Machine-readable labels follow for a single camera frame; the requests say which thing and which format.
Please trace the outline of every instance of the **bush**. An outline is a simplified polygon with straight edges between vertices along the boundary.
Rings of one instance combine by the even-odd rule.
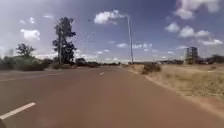
[[[46,59],[43,60],[42,63],[43,63],[43,65],[44,65],[46,68],[48,68],[49,65],[53,63],[53,60],[51,60],[51,59],[47,59],[47,58],[46,58]]]
[[[61,65],[60,68],[61,68],[61,69],[70,69],[71,66],[70,66],[69,64],[63,64],[63,65]]]
[[[60,65],[59,63],[55,62],[55,63],[52,63],[52,64],[51,64],[51,67],[52,67],[53,69],[59,69],[59,68],[61,67],[61,65]]]
[[[88,62],[88,66],[90,68],[97,68],[99,67],[100,65],[97,63],[97,62]]]
[[[14,59],[12,57],[5,57],[0,60],[0,70],[11,70],[13,69]]]
[[[43,71],[46,66],[36,58],[16,58],[13,68],[20,71]]]
[[[158,64],[144,64],[143,69],[142,69],[142,74],[148,74],[151,72],[160,72],[161,67]]]
[[[211,67],[209,67],[209,69],[208,69],[208,70],[215,70],[215,69],[217,69],[217,67],[216,67],[216,66],[211,66]]]

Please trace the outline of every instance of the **asphalt road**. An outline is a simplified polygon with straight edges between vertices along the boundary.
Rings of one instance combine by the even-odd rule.
[[[215,115],[116,67],[0,73],[0,117],[7,128],[224,128]]]

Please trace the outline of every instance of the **white lane marking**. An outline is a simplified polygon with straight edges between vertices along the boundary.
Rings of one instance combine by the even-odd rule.
[[[100,76],[102,76],[103,74],[104,74],[104,72],[101,72],[101,73],[100,73]]]
[[[10,116],[13,116],[13,115],[15,115],[15,114],[18,114],[18,113],[20,113],[20,112],[22,112],[22,111],[28,109],[28,108],[31,108],[31,107],[34,106],[34,105],[36,105],[36,104],[33,103],[33,102],[32,102],[32,103],[29,103],[29,104],[27,104],[27,105],[24,105],[24,106],[22,106],[22,107],[20,107],[20,108],[17,108],[17,109],[15,109],[15,110],[11,111],[11,112],[8,112],[8,113],[6,113],[6,114],[4,114],[4,115],[1,115],[1,116],[0,116],[0,119],[5,120],[5,119],[9,118]]]
[[[16,80],[26,80],[26,79],[34,79],[34,78],[38,78],[38,77],[44,77],[44,76],[56,76],[56,75],[61,75],[61,74],[63,74],[63,73],[55,73],[55,74],[45,74],[45,75],[29,76],[29,77],[24,77],[24,78],[12,78],[12,79],[0,80],[0,82],[16,81]]]

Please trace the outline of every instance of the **building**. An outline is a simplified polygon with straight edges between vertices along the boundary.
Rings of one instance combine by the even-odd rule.
[[[186,50],[185,63],[196,64],[198,63],[198,49],[196,47],[189,47]]]

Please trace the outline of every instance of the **cloud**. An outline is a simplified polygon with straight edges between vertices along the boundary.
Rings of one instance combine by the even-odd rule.
[[[182,38],[189,38],[189,37],[208,37],[208,36],[210,36],[210,32],[209,31],[204,31],[204,30],[195,32],[192,27],[186,26],[186,27],[184,27],[180,31],[179,36],[182,37]]]
[[[55,53],[51,53],[51,54],[34,55],[34,56],[39,59],[44,59],[44,58],[53,59],[54,57],[58,56],[58,53],[55,52]]]
[[[19,20],[19,22],[20,22],[21,24],[26,24],[26,22],[25,22],[24,20]]]
[[[30,17],[29,22],[30,22],[30,24],[35,24],[35,19],[33,17]]]
[[[144,52],[148,52],[149,51],[149,49],[144,49]]]
[[[166,57],[166,56],[162,56],[161,58],[162,58],[162,59],[167,59],[167,57]]]
[[[106,58],[105,60],[106,60],[106,61],[110,61],[110,60],[111,60],[111,58]]]
[[[187,46],[184,46],[184,45],[181,45],[181,46],[178,46],[177,49],[186,49]]]
[[[175,55],[174,52],[172,52],[172,51],[168,51],[167,53],[171,54],[171,55]]]
[[[178,0],[177,5],[180,5],[174,12],[175,15],[180,16],[184,20],[193,19],[194,12],[200,7],[205,6],[210,13],[219,10],[219,2],[221,0]]]
[[[124,17],[125,16],[120,14],[118,10],[113,10],[112,12],[105,11],[105,12],[100,12],[96,14],[94,22],[96,24],[108,24],[108,23],[116,24],[116,22],[114,21],[115,19],[124,18]]]
[[[109,44],[115,44],[115,41],[109,41],[108,43]]]
[[[118,61],[118,58],[117,58],[117,57],[114,57],[113,60],[114,60],[114,61]]]
[[[173,33],[176,33],[176,32],[178,32],[178,31],[180,31],[180,27],[177,25],[176,22],[171,23],[171,24],[170,24],[169,26],[167,26],[165,29],[166,29],[167,31],[169,31],[169,32],[173,32]]]
[[[104,49],[103,51],[104,51],[104,52],[110,52],[110,50],[108,50],[108,49]]]
[[[85,59],[88,60],[88,61],[92,61],[92,60],[95,61],[96,59],[99,58],[98,55],[78,54],[78,53],[75,54],[75,57],[76,57],[76,58],[85,58]]]
[[[98,52],[96,52],[96,54],[100,55],[100,54],[103,54],[103,52],[102,51],[98,51]]]
[[[75,52],[76,52],[76,53],[82,53],[82,51],[79,50],[79,49],[77,49]]]
[[[140,49],[140,48],[142,48],[142,44],[133,44],[132,48],[133,49]]]
[[[206,36],[209,36],[209,35],[210,35],[209,31],[202,30],[202,31],[197,32],[195,36],[196,37],[206,37]]]
[[[152,52],[157,53],[157,52],[159,52],[159,51],[156,50],[156,49],[152,49]]]
[[[52,14],[44,14],[44,18],[53,19],[54,16]]]
[[[208,40],[208,41],[199,40],[198,42],[203,44],[203,45],[206,45],[206,46],[215,46],[215,45],[223,44],[223,41],[217,40],[217,39],[212,39],[212,40]]]
[[[24,39],[29,42],[40,40],[40,32],[38,30],[21,29],[20,32],[23,34]]]
[[[127,47],[128,45],[126,43],[121,43],[121,44],[117,44],[117,47],[118,48],[125,48]]]
[[[152,44],[147,44],[147,43],[143,43],[143,44],[133,44],[132,48],[133,49],[141,49],[141,48],[151,48]]]
[[[186,26],[180,31],[179,36],[183,38],[194,37],[194,29],[189,26]]]

